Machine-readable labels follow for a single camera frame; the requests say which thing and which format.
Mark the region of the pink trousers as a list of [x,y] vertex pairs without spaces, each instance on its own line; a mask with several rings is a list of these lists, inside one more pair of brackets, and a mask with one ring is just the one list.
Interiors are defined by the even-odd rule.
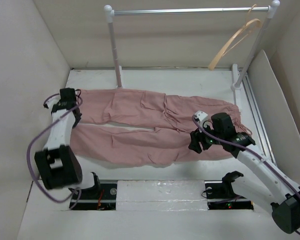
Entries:
[[239,108],[223,100],[126,88],[83,90],[81,97],[82,117],[71,133],[72,151],[116,165],[169,166],[230,158],[220,145],[202,153],[188,148],[196,129],[192,116],[198,111],[209,116],[227,113],[238,132],[250,132]]

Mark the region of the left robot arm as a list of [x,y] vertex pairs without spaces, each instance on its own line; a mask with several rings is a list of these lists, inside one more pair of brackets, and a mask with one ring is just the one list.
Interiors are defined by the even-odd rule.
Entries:
[[74,152],[70,147],[72,130],[81,120],[81,91],[74,88],[59,90],[59,100],[43,106],[51,110],[52,126],[43,150],[34,154],[34,160],[47,190],[68,187],[70,190],[82,187],[84,175]]

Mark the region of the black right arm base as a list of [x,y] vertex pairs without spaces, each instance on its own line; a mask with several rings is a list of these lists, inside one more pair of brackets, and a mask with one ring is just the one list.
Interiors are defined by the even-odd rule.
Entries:
[[244,175],[238,171],[228,172],[221,180],[205,180],[201,196],[207,200],[208,210],[254,210],[253,203],[236,194],[232,183]]

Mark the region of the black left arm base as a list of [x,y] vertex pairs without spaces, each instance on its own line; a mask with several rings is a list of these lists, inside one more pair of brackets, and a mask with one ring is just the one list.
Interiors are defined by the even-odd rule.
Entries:
[[77,201],[75,194],[69,203],[69,208],[74,211],[114,211],[116,210],[117,181],[103,181],[97,191],[84,189]]

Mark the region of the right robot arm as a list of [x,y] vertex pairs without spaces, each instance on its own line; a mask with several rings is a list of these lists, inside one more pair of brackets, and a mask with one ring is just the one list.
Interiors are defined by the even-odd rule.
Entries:
[[227,113],[217,113],[209,118],[205,112],[197,111],[192,121],[197,128],[190,133],[190,150],[200,154],[213,145],[221,146],[265,186],[261,187],[243,173],[233,171],[222,178],[217,190],[205,191],[207,198],[220,198],[220,204],[225,203],[227,197],[248,199],[267,211],[284,233],[300,236],[300,185],[268,160],[249,134],[236,131]]

